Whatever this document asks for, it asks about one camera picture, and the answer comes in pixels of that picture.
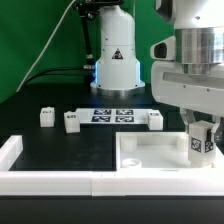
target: black cable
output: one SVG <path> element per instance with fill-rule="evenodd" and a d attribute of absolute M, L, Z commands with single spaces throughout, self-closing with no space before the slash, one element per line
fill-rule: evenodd
<path fill-rule="evenodd" d="M 65 68 L 50 68 L 50 69 L 46 69 L 42 72 L 39 72 L 31 77 L 29 77 L 24 83 L 23 85 L 21 86 L 20 90 L 22 90 L 30 81 L 32 81 L 33 79 L 36 79 L 38 77 L 41 77 L 41 76 L 47 76 L 47 75 L 58 75 L 58 76 L 92 76 L 92 73 L 89 72 L 88 74 L 76 74 L 76 75 L 73 75 L 73 74 L 52 74 L 52 73 L 49 73 L 49 72 L 58 72 L 58 71 L 75 71 L 75 70 L 83 70 L 83 67 L 65 67 Z"/>
<path fill-rule="evenodd" d="M 86 5 L 94 5 L 94 6 L 113 6 L 113 5 L 122 5 L 124 0 L 92 0 L 90 3 L 86 3 Z"/>
<path fill-rule="evenodd" d="M 36 79 L 36 78 L 39 78 L 39 77 L 43 77 L 43 76 L 48 76 L 48 75 L 52 75 L 52 76 L 70 76 L 70 77 L 85 77 L 85 76 L 90 76 L 92 74 L 88 73 L 88 74 L 54 74 L 54 73 L 45 73 L 45 74 L 41 74 L 39 76 L 31 76 L 30 78 L 28 78 L 24 84 L 21 86 L 20 88 L 20 91 L 29 83 L 31 82 L 32 80 Z"/>
<path fill-rule="evenodd" d="M 74 4 L 73 8 L 78 11 L 80 19 L 81 19 L 81 25 L 82 25 L 82 31 L 83 31 L 83 37 L 85 42 L 85 50 L 86 50 L 86 63 L 87 65 L 95 65 L 95 60 L 92 53 L 91 48 L 91 41 L 89 36 L 89 29 L 88 29 L 88 23 L 87 23 L 87 15 L 88 10 L 83 4 Z M 89 85 L 94 80 L 93 76 L 88 76 L 84 78 L 84 83 Z"/>

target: black table surface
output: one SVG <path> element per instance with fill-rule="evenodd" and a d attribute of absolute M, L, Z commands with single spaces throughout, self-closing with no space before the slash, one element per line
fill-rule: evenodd
<path fill-rule="evenodd" d="M 54 128 L 40 127 L 40 110 L 56 110 Z M 115 171 L 115 134 L 149 131 L 147 125 L 81 125 L 79 134 L 66 134 L 64 113 L 77 108 L 152 108 L 165 118 L 165 130 L 183 130 L 177 108 L 153 100 L 151 88 L 127 99 L 93 95 L 85 85 L 35 84 L 0 105 L 0 136 L 23 136 L 24 150 L 14 171 L 79 170 Z"/>
<path fill-rule="evenodd" d="M 48 106 L 56 109 L 55 127 L 40 128 L 40 110 Z M 184 131 L 179 109 L 155 102 L 150 85 L 144 94 L 114 99 L 91 94 L 84 84 L 32 84 L 0 105 L 0 145 L 23 136 L 11 170 L 115 171 L 116 132 L 149 131 L 147 125 L 90 124 L 66 134 L 64 113 L 77 108 L 158 109 L 164 131 Z M 224 223 L 223 212 L 223 197 L 0 197 L 2 223 Z"/>

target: marker sticker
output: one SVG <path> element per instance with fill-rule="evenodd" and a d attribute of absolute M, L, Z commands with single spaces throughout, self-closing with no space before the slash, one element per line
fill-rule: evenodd
<path fill-rule="evenodd" d="M 112 59 L 115 59 L 115 60 L 123 60 L 124 59 L 119 49 L 116 50 Z"/>
<path fill-rule="evenodd" d="M 134 115 L 134 110 L 116 110 L 117 115 Z"/>
<path fill-rule="evenodd" d="M 94 115 L 111 115 L 112 110 L 107 109 L 97 109 L 94 111 Z"/>
<path fill-rule="evenodd" d="M 191 139 L 191 149 L 201 152 L 201 141 L 195 138 Z"/>
<path fill-rule="evenodd" d="M 205 153 L 211 152 L 214 149 L 212 142 L 205 142 Z"/>
<path fill-rule="evenodd" d="M 118 116 L 116 117 L 115 121 L 117 123 L 134 123 L 134 117 Z"/>
<path fill-rule="evenodd" d="M 93 116 L 92 122 L 93 123 L 109 123 L 111 117 L 109 116 Z"/>

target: white foam block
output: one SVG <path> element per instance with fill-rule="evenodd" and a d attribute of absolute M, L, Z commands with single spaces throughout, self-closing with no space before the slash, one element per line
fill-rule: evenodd
<path fill-rule="evenodd" d="M 64 113 L 65 129 L 67 133 L 80 132 L 80 121 L 75 112 Z"/>
<path fill-rule="evenodd" d="M 152 131 L 163 130 L 163 116 L 159 110 L 147 110 L 148 113 L 148 126 Z"/>
<path fill-rule="evenodd" d="M 205 167 L 215 161 L 216 145 L 190 137 L 188 153 L 188 158 L 192 164 L 197 165 L 197 167 Z"/>
<path fill-rule="evenodd" d="M 213 128 L 214 124 L 206 121 L 198 121 L 189 125 L 189 136 L 201 141 L 206 141 L 207 131 Z"/>
<path fill-rule="evenodd" d="M 54 127 L 55 109 L 53 107 L 42 108 L 40 112 L 40 126 Z"/>

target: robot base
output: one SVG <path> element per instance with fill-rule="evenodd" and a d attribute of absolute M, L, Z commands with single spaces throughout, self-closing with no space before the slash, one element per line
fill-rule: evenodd
<path fill-rule="evenodd" d="M 102 89 L 98 87 L 96 84 L 91 83 L 91 92 L 96 93 L 103 96 L 109 97 L 120 97 L 126 98 L 129 96 L 133 96 L 135 94 L 140 94 L 145 91 L 145 83 L 142 82 L 138 87 L 134 89 L 124 89 L 124 90 L 112 90 L 112 89 Z"/>

